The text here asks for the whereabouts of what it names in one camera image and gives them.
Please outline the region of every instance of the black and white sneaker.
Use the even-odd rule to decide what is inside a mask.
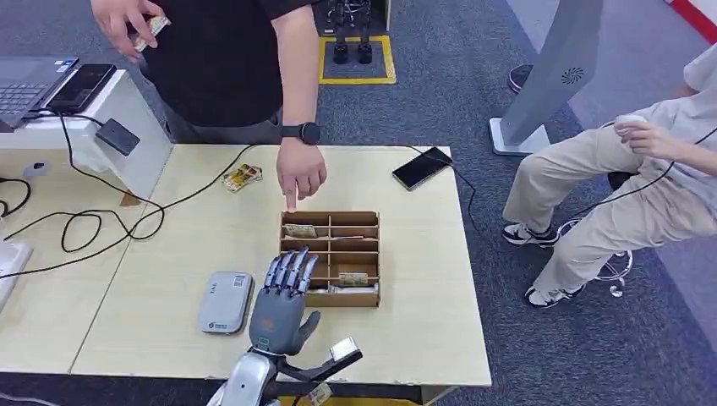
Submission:
[[[558,242],[560,236],[552,230],[535,233],[523,223],[510,224],[503,228],[503,238],[515,245],[537,244],[540,248],[549,248]]]
[[[528,300],[533,307],[540,309],[548,309],[560,303],[562,300],[570,300],[578,296],[585,290],[585,285],[571,292],[565,289],[555,289],[548,292],[541,292],[535,287],[530,287],[525,293],[525,299]]]

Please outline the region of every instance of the carpet floor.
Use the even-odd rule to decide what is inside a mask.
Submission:
[[[37,3],[29,9],[0,0],[0,54],[73,53],[128,67],[99,35],[88,2]],[[398,83],[322,87],[320,121],[334,144],[449,145],[457,170],[478,189],[473,230],[465,206],[470,189],[459,183],[494,386],[461,388],[439,404],[717,404],[717,357],[653,251],[636,253],[621,299],[591,283],[573,303],[552,310],[524,304],[523,292],[550,252],[512,250],[499,238],[519,159],[493,155],[487,122],[513,98],[506,72],[534,56],[505,0],[396,2],[392,12]],[[558,141],[580,128],[564,109],[548,130]],[[557,211],[556,224],[607,193],[603,178],[581,185]],[[0,376],[0,392],[66,406],[203,404],[214,388],[212,381]]]

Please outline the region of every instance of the man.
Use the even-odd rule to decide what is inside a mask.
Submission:
[[[287,209],[316,193],[326,164],[316,143],[319,40],[315,0],[91,0],[102,32],[133,62],[132,25],[150,47],[151,79],[179,143],[280,144]],[[142,14],[171,21],[151,34]]]
[[[531,305],[547,308],[574,298],[617,252],[717,233],[717,45],[687,65],[685,81],[682,97],[634,113],[647,123],[588,130],[523,160],[503,212],[517,224],[503,237],[555,246],[525,293]],[[550,230],[554,207],[581,180],[636,173],[616,197],[657,179],[671,162],[675,166],[659,182],[595,207],[560,240]]]

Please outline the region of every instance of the laptop keyboard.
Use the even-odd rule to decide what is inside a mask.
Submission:
[[[45,94],[47,84],[26,83],[0,85],[0,116],[22,118]]]

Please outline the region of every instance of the black smartwatch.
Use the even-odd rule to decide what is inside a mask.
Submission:
[[[317,123],[285,125],[282,127],[282,138],[298,138],[306,145],[318,145],[321,141],[321,128]]]

